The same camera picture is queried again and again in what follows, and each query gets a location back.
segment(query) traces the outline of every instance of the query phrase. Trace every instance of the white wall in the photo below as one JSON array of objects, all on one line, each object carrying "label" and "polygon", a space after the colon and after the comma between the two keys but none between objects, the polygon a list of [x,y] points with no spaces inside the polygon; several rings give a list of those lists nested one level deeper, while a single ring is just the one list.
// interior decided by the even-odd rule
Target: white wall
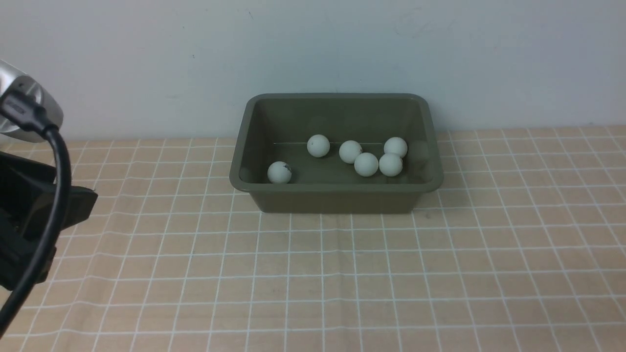
[{"label": "white wall", "polygon": [[626,122],[624,0],[20,0],[0,56],[70,138],[234,136],[259,93],[410,92],[439,128]]}]

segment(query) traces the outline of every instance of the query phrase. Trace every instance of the beige tablecloth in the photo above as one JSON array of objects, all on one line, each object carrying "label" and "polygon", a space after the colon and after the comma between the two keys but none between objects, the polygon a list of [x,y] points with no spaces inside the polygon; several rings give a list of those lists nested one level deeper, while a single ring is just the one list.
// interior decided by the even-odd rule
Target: beige tablecloth
[{"label": "beige tablecloth", "polygon": [[234,142],[70,143],[100,198],[0,351],[626,351],[626,126],[441,133],[384,216],[261,214]]}]

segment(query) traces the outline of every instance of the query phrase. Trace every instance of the plastic tray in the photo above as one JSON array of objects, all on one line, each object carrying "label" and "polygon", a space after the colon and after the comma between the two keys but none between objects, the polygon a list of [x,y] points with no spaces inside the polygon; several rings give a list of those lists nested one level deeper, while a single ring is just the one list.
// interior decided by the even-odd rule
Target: plastic tray
[{"label": "plastic tray", "polygon": [[[325,135],[330,152],[309,155],[308,139]],[[378,171],[361,177],[339,158],[346,140],[364,152],[383,155],[384,142],[403,138],[409,147],[396,177]],[[288,184],[272,184],[274,161],[291,166]],[[419,196],[439,188],[443,170],[428,104],[411,94],[290,93],[252,98],[235,146],[230,182],[248,192],[263,212],[315,214],[400,214]]]}]

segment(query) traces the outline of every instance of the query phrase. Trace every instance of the ping pong ball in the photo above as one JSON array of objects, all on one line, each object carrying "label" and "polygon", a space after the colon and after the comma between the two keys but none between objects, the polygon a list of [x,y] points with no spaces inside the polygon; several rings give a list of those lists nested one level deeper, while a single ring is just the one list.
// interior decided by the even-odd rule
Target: ping pong ball
[{"label": "ping pong ball", "polygon": [[291,168],[284,162],[274,162],[267,169],[267,178],[273,184],[287,184],[291,180]]},{"label": "ping pong ball", "polygon": [[316,158],[321,158],[328,154],[330,149],[331,143],[328,142],[328,138],[322,135],[314,135],[309,138],[309,141],[307,142],[307,150],[309,151],[309,154]]},{"label": "ping pong ball", "polygon": [[344,163],[354,163],[362,152],[363,148],[354,140],[348,140],[339,147],[339,157]]},{"label": "ping pong ball", "polygon": [[404,158],[407,149],[406,142],[400,137],[391,137],[383,147],[385,154],[396,154],[401,158]]},{"label": "ping pong ball", "polygon": [[378,159],[371,153],[362,153],[354,161],[354,170],[363,177],[370,177],[378,170]]},{"label": "ping pong ball", "polygon": [[396,154],[385,154],[378,162],[383,175],[387,177],[397,176],[402,171],[402,159]]}]

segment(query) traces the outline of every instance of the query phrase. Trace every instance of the cable connector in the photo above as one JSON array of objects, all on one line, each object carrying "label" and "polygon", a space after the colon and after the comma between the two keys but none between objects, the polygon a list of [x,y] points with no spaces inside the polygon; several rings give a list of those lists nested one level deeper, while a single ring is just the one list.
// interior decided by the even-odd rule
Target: cable connector
[{"label": "cable connector", "polygon": [[2,97],[0,115],[22,130],[38,135],[45,135],[50,128],[59,128],[46,117],[43,106],[20,91],[12,91]]}]

